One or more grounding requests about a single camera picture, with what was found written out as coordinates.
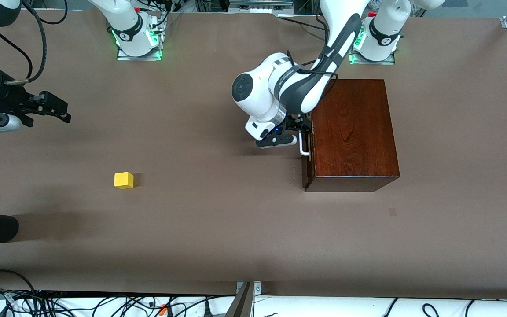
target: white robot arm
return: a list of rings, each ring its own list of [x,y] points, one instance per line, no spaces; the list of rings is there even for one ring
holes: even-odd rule
[[[414,2],[431,9],[444,1]],[[320,0],[322,14],[330,27],[330,38],[310,70],[296,64],[290,55],[275,53],[254,70],[242,73],[234,80],[232,97],[250,115],[246,130],[257,140],[257,146],[293,145],[297,142],[296,136],[285,134],[285,131],[301,133],[310,130],[311,124],[305,114],[316,107],[326,85],[360,34],[361,14],[368,2]],[[400,30],[410,15],[410,8],[409,0],[383,0],[376,22],[374,18],[366,18],[364,27],[372,28],[368,36],[374,35],[376,38],[358,44],[364,57],[370,60],[388,57],[393,46],[396,47]],[[371,34],[377,29],[382,31]]]
[[[158,18],[137,12],[128,0],[88,0],[95,5],[111,27],[118,46],[128,56],[143,56],[159,45]]]

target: brown table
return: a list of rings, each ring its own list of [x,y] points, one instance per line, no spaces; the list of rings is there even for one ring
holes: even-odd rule
[[[57,20],[60,12],[42,12]],[[258,150],[231,83],[273,52],[322,42],[271,15],[184,14],[161,62],[116,62],[96,10],[46,26],[28,85],[69,102],[0,134],[0,213],[22,233],[0,268],[38,289],[507,298],[507,30],[495,18],[413,18],[386,81],[400,179],[375,193],[306,193],[296,147]],[[35,68],[23,12],[2,29]],[[26,74],[0,41],[0,67]],[[138,174],[119,190],[113,174]],[[24,287],[0,277],[0,286]]]

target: wooden drawer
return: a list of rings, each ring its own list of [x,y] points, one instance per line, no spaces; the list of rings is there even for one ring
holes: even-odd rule
[[[302,140],[309,192],[373,192],[400,177],[383,80],[338,80]]]

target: yellow cube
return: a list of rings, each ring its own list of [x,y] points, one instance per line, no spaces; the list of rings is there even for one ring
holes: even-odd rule
[[[127,189],[134,187],[134,175],[130,174],[127,171],[123,171],[122,173],[114,174],[114,186],[119,189]]]

